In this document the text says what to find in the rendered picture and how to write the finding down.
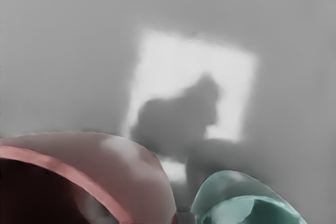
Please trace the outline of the pink cup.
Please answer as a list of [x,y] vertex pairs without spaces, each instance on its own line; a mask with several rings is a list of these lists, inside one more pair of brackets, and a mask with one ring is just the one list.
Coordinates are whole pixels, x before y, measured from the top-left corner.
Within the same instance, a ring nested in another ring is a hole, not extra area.
[[174,196],[160,161],[130,139],[95,132],[0,138],[0,157],[68,179],[120,224],[175,224]]

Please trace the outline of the teal cup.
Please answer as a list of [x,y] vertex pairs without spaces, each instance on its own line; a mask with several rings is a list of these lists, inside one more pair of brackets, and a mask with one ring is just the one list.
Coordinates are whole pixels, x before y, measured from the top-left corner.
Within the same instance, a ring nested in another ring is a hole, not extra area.
[[307,224],[269,186],[234,170],[210,175],[200,186],[191,211],[197,224]]

